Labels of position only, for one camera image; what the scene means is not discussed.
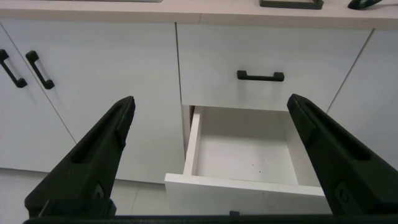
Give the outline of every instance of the cabinet handle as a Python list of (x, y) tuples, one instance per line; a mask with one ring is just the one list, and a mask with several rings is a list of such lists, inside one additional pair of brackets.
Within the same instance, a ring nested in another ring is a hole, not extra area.
[(285, 74), (283, 72), (274, 72), (274, 76), (272, 77), (248, 75), (246, 71), (242, 70), (236, 72), (236, 74), (239, 80), (255, 80), (255, 81), (271, 81), (271, 82), (283, 82), (285, 80)]
[(51, 79), (49, 80), (44, 80), (42, 74), (40, 73), (39, 69), (37, 68), (35, 62), (39, 59), (39, 56), (37, 55), (36, 51), (31, 50), (25, 55), (27, 61), (30, 63), (30, 66), (32, 66), (33, 70), (35, 71), (37, 77), (39, 78), (40, 82), (43, 84), (44, 88), (46, 90), (51, 90), (54, 87), (54, 82), (52, 82)]
[(12, 74), (11, 70), (8, 68), (6, 63), (4, 63), (5, 59), (7, 59), (7, 58), (9, 58), (9, 56), (8, 56), (6, 50), (0, 49), (0, 64), (1, 64), (1, 66), (5, 69), (7, 74), (10, 76), (11, 80), (14, 82), (14, 84), (18, 88), (24, 88), (25, 86), (27, 86), (25, 79), (23, 79), (23, 78), (17, 79), (14, 76), (14, 74)]

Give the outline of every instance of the tiled floor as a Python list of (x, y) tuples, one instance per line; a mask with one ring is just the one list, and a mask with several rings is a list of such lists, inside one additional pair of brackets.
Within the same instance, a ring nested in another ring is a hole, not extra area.
[[(0, 169), (0, 223), (22, 223), (28, 219), (25, 197), (45, 174)], [(117, 215), (170, 215), (162, 184), (116, 180), (111, 199)]]

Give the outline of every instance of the white cabinet door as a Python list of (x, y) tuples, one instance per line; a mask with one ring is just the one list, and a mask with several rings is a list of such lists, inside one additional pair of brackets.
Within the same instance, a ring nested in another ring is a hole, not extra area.
[(164, 182), (184, 166), (174, 24), (2, 21), (21, 54), (55, 87), (44, 90), (75, 141), (118, 100), (136, 112), (117, 178)]
[[(1, 26), (0, 49), (9, 56), (0, 67), (0, 167), (49, 172), (75, 142)], [(7, 68), (27, 85), (16, 87)]]
[(398, 31), (376, 30), (328, 114), (398, 169)]

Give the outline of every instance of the kitchen cabinet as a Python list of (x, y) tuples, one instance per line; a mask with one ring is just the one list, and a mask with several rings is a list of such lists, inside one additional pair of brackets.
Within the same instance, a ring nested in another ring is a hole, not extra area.
[(326, 111), (370, 31), (177, 24), (182, 104), (287, 111), (296, 93)]
[(195, 113), (183, 175), (165, 178), (172, 213), (330, 213), (286, 104), (296, 93), (326, 111), (370, 33), (178, 25)]
[[(134, 120), (116, 178), (163, 183), (166, 172), (182, 173), (174, 24), (1, 23), (76, 142), (113, 103), (128, 95), (135, 98)], [(32, 50), (37, 60), (29, 62), (25, 55)], [(54, 87), (43, 85), (34, 67)]]
[(0, 55), (0, 167), (50, 171), (75, 142), (1, 26)]
[(375, 30), (328, 114), (398, 169), (398, 31)]

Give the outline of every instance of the white drawer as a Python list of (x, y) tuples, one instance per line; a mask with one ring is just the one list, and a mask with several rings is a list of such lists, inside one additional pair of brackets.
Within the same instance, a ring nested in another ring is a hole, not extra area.
[[(296, 93), (327, 110), (370, 30), (178, 24), (183, 105), (287, 111)], [(238, 80), (236, 72), (283, 82)]]
[(165, 185), (175, 215), (331, 213), (285, 111), (197, 106), (183, 175)]

